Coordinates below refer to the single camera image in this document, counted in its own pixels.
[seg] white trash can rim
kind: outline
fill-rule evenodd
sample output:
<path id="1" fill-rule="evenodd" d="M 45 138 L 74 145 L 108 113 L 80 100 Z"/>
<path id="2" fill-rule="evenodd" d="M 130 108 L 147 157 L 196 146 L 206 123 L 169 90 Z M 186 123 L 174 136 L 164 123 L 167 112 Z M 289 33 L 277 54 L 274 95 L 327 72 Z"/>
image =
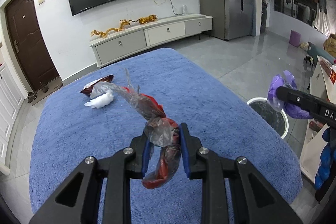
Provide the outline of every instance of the white trash can rim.
<path id="1" fill-rule="evenodd" d="M 254 102 L 260 102 L 260 101 L 264 101 L 264 102 L 267 102 L 267 98 L 264 98 L 264 97 L 255 97 L 255 98 L 252 98 L 251 100 L 248 100 L 247 104 L 250 105 Z M 288 128 L 289 128 L 289 122 L 288 122 L 288 118 L 287 118 L 287 115 L 286 113 L 284 112 L 284 110 L 281 110 L 281 114 L 283 116 L 283 119 L 285 120 L 285 131 L 283 133 L 283 135 L 281 136 L 281 139 L 284 139 L 288 133 Z"/>

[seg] gray tile floor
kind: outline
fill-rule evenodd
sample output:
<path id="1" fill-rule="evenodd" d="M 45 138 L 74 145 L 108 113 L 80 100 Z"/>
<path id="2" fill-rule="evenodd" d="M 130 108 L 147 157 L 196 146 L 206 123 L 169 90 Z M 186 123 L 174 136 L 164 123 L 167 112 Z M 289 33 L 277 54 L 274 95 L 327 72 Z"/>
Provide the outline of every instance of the gray tile floor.
<path id="1" fill-rule="evenodd" d="M 303 61 L 305 52 L 288 44 L 288 40 L 273 33 L 259 37 L 243 37 L 229 42 L 205 35 L 189 37 L 163 45 L 171 47 L 202 67 L 243 101 L 266 97 L 274 75 L 289 70 L 296 78 L 298 89 L 306 91 L 310 66 Z M 29 199 L 29 166 L 32 143 L 45 99 L 35 106 L 26 104 L 20 110 L 18 126 L 10 160 L 11 174 L 0 177 L 0 193 L 22 224 L 29 222 L 32 210 Z M 307 121 L 289 118 L 289 132 L 285 141 L 294 152 L 301 154 Z M 304 188 L 292 207 L 309 223 L 319 206 L 314 189 L 304 178 Z"/>

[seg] dragon statue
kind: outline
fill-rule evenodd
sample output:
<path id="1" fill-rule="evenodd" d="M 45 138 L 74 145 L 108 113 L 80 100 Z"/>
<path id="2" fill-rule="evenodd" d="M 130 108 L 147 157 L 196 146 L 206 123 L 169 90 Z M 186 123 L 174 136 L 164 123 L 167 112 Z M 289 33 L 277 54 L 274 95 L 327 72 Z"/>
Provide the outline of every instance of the dragon statue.
<path id="1" fill-rule="evenodd" d="M 107 37 L 108 33 L 111 32 L 111 31 L 115 31 L 115 32 L 124 31 L 125 26 L 127 26 L 127 25 L 130 26 L 131 25 L 130 22 L 139 22 L 140 24 L 147 24 L 149 22 L 157 21 L 157 19 L 158 19 L 158 17 L 156 15 L 150 15 L 148 17 L 140 17 L 137 21 L 121 19 L 119 28 L 110 28 L 106 32 L 93 30 L 90 33 L 90 36 L 98 35 L 101 38 L 105 38 L 105 37 Z"/>
<path id="2" fill-rule="evenodd" d="M 126 25 L 131 25 L 131 23 L 129 23 L 129 22 L 130 22 L 129 20 L 121 19 L 121 20 L 120 20 L 120 27 L 119 27 L 119 28 L 110 28 L 110 29 L 108 29 L 106 32 L 93 30 L 93 31 L 90 33 L 90 36 L 98 35 L 98 36 L 100 36 L 100 37 L 107 37 L 107 34 L 108 34 L 110 31 L 115 31 L 115 32 L 124 31 Z"/>

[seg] teal cushion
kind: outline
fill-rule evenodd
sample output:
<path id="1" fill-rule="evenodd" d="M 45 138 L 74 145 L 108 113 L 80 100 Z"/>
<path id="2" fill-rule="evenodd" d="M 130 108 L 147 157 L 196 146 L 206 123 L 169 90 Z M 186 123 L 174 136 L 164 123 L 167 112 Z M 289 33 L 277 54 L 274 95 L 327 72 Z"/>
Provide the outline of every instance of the teal cushion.
<path id="1" fill-rule="evenodd" d="M 313 58 L 314 66 L 316 67 L 317 64 L 317 56 L 322 56 L 323 58 L 327 59 L 330 63 L 334 63 L 335 57 L 331 54 L 326 52 L 323 48 L 317 47 L 313 43 L 309 42 L 307 53 Z"/>

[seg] white tissue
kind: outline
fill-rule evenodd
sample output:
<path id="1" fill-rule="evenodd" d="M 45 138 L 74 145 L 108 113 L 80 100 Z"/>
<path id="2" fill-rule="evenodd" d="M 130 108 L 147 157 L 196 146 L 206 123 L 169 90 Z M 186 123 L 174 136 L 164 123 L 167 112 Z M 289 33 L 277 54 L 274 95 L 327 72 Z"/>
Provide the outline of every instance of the white tissue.
<path id="1" fill-rule="evenodd" d="M 96 99 L 92 99 L 85 103 L 85 106 L 91 106 L 91 108 L 101 108 L 108 105 L 114 99 L 112 90 L 108 90 L 105 94 L 98 96 Z"/>

